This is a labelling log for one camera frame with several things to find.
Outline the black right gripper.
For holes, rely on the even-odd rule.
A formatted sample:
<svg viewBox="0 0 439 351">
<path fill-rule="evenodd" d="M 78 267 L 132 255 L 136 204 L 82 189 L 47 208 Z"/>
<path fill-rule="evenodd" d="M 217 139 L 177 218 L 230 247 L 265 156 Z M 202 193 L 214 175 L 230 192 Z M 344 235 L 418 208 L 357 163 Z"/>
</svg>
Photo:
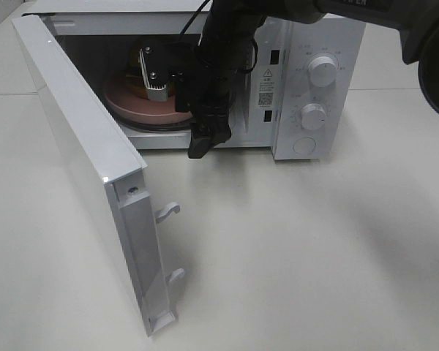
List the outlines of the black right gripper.
<svg viewBox="0 0 439 351">
<path fill-rule="evenodd" d="M 178 111 L 188 110 L 191 125 L 190 159 L 200 159 L 231 138 L 230 92 L 238 72 L 248 73 L 250 47 L 257 48 L 255 32 L 264 16 L 244 1 L 213 1 L 197 45 L 169 44 L 169 58 L 161 42 L 143 42 L 140 69 L 147 98 L 168 100 L 168 73 L 175 82 Z"/>
</svg>

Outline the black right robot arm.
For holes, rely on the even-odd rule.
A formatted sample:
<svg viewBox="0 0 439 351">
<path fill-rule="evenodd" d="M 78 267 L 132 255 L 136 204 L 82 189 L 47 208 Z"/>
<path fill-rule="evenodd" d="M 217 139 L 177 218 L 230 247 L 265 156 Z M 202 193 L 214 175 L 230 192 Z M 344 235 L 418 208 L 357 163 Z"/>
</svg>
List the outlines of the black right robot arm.
<svg viewBox="0 0 439 351">
<path fill-rule="evenodd" d="M 268 17 L 312 24 L 324 15 L 373 23 L 399 32 L 402 60 L 419 66 L 419 85 L 439 114 L 439 1 L 205 1 L 209 9 L 200 42 L 162 44 L 148 40 L 140 67 L 151 100 L 165 100 L 175 86 L 175 109 L 191 113 L 188 156 L 200 159 L 230 139 L 230 90 L 256 48 L 256 30 Z"/>
</svg>

